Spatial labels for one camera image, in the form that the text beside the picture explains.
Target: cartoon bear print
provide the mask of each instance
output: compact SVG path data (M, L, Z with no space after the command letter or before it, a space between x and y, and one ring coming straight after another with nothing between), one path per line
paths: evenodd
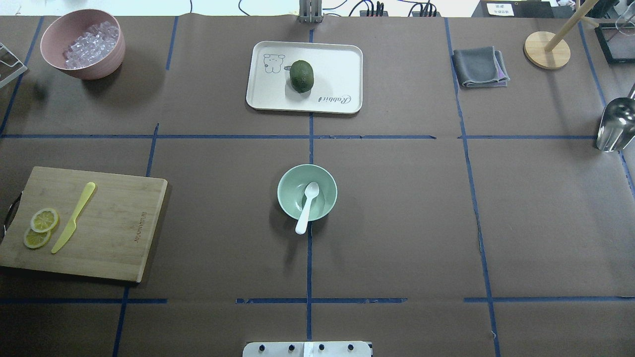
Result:
M280 73L282 69L282 62L284 61L284 55L264 55L265 72L266 73Z

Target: folded towel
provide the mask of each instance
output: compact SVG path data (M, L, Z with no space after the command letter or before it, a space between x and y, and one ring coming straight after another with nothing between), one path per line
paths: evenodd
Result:
M506 87L509 81L503 54L494 46L454 50L458 82L465 87Z

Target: wooden dowel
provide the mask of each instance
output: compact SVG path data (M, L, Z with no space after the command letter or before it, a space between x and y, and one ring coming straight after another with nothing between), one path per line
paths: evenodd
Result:
M597 22L595 22L595 21L591 20L591 18L590 18L590 17L583 17L583 18L582 18L582 21L586 21L586 23L587 23L587 24L589 24L589 25L591 25L591 26L593 26L593 27L597 27L597 26L599 26L599 24L598 24Z
M595 4L598 3L598 1L599 0L587 0L584 3L584 5L582 5L578 10L576 10L573 16L569 18L569 21L567 21L566 24L562 26L562 29L560 29L560 31L558 31L558 33L551 39L551 41L547 43L547 46L545 46L545 51L551 52L556 47L556 45L560 41L562 41L563 38L565 38L566 34L569 33L569 31L571 31L571 28L573 28L573 26L577 24L578 21L580 21L580 19L584 15L586 15L587 12L589 12L591 8L595 6Z

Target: metal scoop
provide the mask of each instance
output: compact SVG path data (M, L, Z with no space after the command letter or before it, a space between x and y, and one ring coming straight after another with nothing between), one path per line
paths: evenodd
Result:
M611 100L599 122L596 147L604 152L623 150L635 137L635 84L628 98Z

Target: white label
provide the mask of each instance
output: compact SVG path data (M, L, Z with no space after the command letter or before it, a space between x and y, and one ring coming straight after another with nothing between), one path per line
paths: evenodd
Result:
M514 16L512 4L487 4L487 12L495 16Z

